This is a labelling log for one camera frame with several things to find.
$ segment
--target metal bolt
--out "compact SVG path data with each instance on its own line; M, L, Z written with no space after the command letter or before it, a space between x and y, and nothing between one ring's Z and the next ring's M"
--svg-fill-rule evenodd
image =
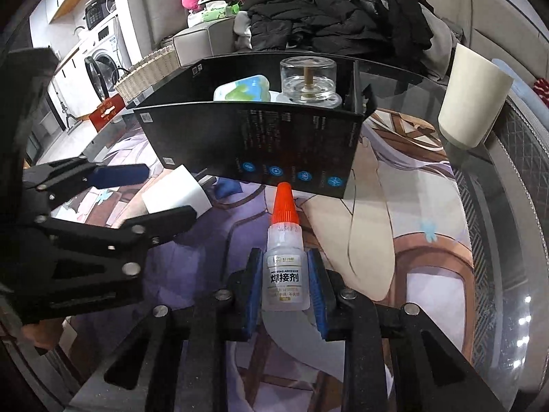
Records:
M141 272L141 267L138 263L128 262L122 266L122 272L126 276L136 276Z
M354 289L350 288L343 288L339 295L343 297L345 300L353 300L356 299L356 291Z
M132 226L132 232L134 234L142 234L145 232L145 227L141 225Z
M163 318L168 314L168 307L166 305L158 305L153 308L153 316L155 318Z
M229 300L231 297L233 297L233 293L227 289L220 289L215 293L215 298L217 300Z
M408 302L404 305L404 312L410 316L417 316L420 312L419 307L416 304Z

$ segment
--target orange-red bottle cap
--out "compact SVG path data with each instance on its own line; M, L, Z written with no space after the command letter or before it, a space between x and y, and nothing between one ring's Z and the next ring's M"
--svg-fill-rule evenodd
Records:
M271 225L275 223L299 224L297 210L295 209L294 196L292 195L292 186L290 183L280 183L276 187L276 197L274 199Z

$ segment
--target triangular cutout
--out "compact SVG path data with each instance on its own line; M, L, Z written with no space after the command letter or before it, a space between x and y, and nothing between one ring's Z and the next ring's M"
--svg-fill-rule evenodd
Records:
M438 387L454 384L465 379L465 374L446 354L439 343L428 331L422 331L421 337L427 352L427 358L433 373L433 380Z
M126 349L122 356L105 372L103 376L105 382L133 390L139 379L139 372L141 372L149 340L150 336L148 334L141 336L130 348Z
M105 272L103 265L93 263L81 263L73 260L59 260L53 271L54 279L72 279L75 277L91 276L92 274L102 274Z

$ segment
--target white tile floor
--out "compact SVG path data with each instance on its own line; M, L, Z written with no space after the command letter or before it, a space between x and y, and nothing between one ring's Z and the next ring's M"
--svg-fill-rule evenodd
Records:
M96 135L97 131L95 131L92 121L84 121L71 134L64 131L40 157L37 164L77 157Z

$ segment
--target person's hand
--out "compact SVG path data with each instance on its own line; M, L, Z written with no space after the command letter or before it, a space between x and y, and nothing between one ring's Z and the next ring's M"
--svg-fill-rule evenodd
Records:
M45 319L39 323L30 323L21 328L23 336L32 341L35 347L53 350L63 333L64 319Z

